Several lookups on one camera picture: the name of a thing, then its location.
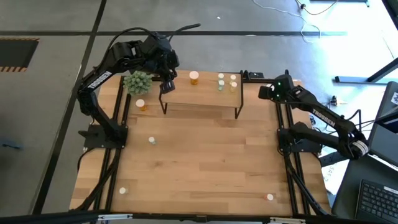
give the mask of white cable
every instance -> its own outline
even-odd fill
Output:
[[[309,43],[309,44],[313,43],[312,41],[308,41],[307,38],[305,37],[305,35],[303,34],[305,26],[313,26],[313,27],[317,28],[318,31],[319,31],[318,38],[319,39],[321,38],[321,29],[319,29],[319,27],[317,27],[316,25],[307,22],[302,16],[294,14],[294,13],[291,13],[291,12],[283,11],[283,10],[280,10],[280,9],[276,9],[274,7],[264,7],[264,6],[260,5],[256,0],[252,0],[252,1],[253,1],[254,4],[258,5],[259,7],[263,8],[263,9],[272,9],[272,10],[276,10],[278,12],[287,13],[287,14],[289,14],[291,16],[295,16],[295,17],[301,18],[304,21],[304,25],[303,25],[303,28],[301,29],[300,33],[301,33],[301,36],[303,37],[304,42]]]

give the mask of black floor stripe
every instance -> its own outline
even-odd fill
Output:
[[[171,34],[173,31],[156,31],[160,34]],[[11,36],[80,36],[91,35],[92,32],[87,31],[0,31],[1,35]],[[119,34],[118,31],[99,31],[98,36],[114,36]],[[306,36],[319,36],[319,32],[303,32]],[[123,35],[147,35],[145,32],[127,32]],[[176,35],[256,35],[256,36],[300,36],[300,31],[184,31]],[[348,35],[345,31],[331,31],[321,32],[322,36],[345,36]]]
[[[44,175],[42,184],[40,186],[39,193],[37,194],[37,200],[33,207],[32,213],[34,215],[38,215],[38,214],[42,213],[42,209],[43,209],[43,206],[45,203],[45,198],[47,197],[47,194],[49,192],[52,177],[54,175],[55,168],[57,166],[58,158],[60,157],[60,154],[61,154],[62,145],[65,140],[65,135],[67,133],[69,122],[72,117],[73,109],[75,107],[75,102],[76,102],[76,98],[77,98],[77,90],[78,90],[79,84],[80,84],[79,80],[81,80],[81,78],[85,74],[88,59],[90,57],[90,53],[93,48],[94,40],[96,37],[95,34],[98,31],[98,26],[100,25],[101,18],[104,13],[105,5],[106,5],[106,0],[102,0],[101,4],[99,5],[99,10],[98,10],[98,13],[97,13],[97,16],[95,19],[93,30],[91,31],[90,38],[88,39],[88,43],[87,43],[87,47],[86,47],[86,50],[85,50],[85,53],[83,56],[83,60],[81,61],[81,68],[77,75],[75,86],[73,87],[73,90],[69,97],[66,110],[63,114],[62,122],[57,131],[57,137],[53,143],[51,158],[50,158],[49,164],[47,166],[47,170],[45,171],[45,175]]]

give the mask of white label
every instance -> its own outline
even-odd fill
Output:
[[[332,122],[329,118],[327,118],[324,115],[322,115],[321,113],[319,113],[316,109],[313,109],[312,113],[315,114],[315,116],[319,117],[322,121],[329,124],[330,126],[335,127],[334,122]]]
[[[96,88],[98,85],[103,83],[109,76],[111,76],[112,73],[110,72],[104,72],[99,78],[97,78],[92,84],[88,86],[88,88]]]
[[[384,190],[388,190],[388,191],[390,191],[391,193],[398,194],[398,191],[397,191],[397,190],[391,189],[391,188],[389,188],[389,187],[384,187]]]
[[[398,93],[394,93],[394,96],[392,96],[391,102],[393,104],[398,105]]]

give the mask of laptop keyboard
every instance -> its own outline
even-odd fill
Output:
[[[392,223],[398,223],[398,192],[363,180],[359,208]]]

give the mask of small bottle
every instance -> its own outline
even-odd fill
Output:
[[[119,193],[120,194],[127,194],[129,191],[128,191],[128,189],[126,189],[126,188],[124,188],[124,187],[121,187],[120,189],[119,189]]]
[[[236,82],[231,83],[231,88],[229,89],[229,90],[231,90],[231,93],[234,93],[236,91],[237,86],[238,86],[238,84]]]
[[[149,141],[151,144],[156,144],[156,141],[155,141],[155,138],[154,138],[154,137],[149,137],[148,141]]]
[[[191,79],[191,85],[197,85],[199,82],[199,73],[197,71],[192,71],[189,73],[189,78]]]
[[[232,82],[236,81],[236,75],[231,75],[229,78],[229,84],[232,85]]]
[[[224,74],[220,73],[218,74],[218,80],[223,80],[224,79]]]
[[[223,80],[218,81],[218,91],[222,91],[224,88],[225,82]]]
[[[138,106],[141,111],[145,111],[147,109],[147,105],[145,105],[145,101],[142,99],[136,101],[136,106]]]

